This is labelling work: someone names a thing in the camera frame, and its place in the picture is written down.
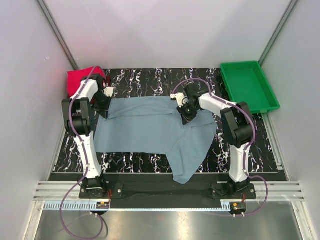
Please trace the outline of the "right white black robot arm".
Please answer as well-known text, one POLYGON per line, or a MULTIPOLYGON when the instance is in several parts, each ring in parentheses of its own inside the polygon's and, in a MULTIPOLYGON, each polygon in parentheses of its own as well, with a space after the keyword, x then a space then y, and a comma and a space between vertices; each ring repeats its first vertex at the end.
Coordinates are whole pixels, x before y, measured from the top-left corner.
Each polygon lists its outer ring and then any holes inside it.
POLYGON ((230 147, 230 169, 227 183, 212 190, 221 197, 239 198, 250 185, 248 173, 249 150, 255 141, 256 131, 249 106, 245 102, 235 103, 214 95, 209 91, 198 91, 193 83, 177 92, 174 88, 170 98, 177 102, 177 110, 184 125, 196 118, 202 110, 217 115, 222 122, 224 139, 230 147))

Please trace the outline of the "grey blue t shirt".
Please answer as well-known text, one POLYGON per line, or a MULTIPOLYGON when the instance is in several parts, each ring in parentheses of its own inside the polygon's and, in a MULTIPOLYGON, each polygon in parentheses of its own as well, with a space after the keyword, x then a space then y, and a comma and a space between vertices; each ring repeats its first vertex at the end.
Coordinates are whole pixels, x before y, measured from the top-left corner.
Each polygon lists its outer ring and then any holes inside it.
POLYGON ((113 99, 107 119, 98 119, 96 152, 165 155, 173 180, 186 184, 207 157, 217 123, 203 110, 184 125, 176 107, 168 96, 113 99))

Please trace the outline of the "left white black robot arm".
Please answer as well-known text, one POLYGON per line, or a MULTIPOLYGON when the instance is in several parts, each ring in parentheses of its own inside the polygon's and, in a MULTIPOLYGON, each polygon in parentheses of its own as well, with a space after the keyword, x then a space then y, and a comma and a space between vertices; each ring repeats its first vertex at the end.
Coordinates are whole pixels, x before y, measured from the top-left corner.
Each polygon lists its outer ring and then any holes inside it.
POLYGON ((83 167, 78 183, 81 199, 104 198, 109 193, 94 145, 94 111, 107 119, 113 93, 106 78, 94 73, 83 77, 75 94, 61 102, 65 130, 77 145, 83 167))

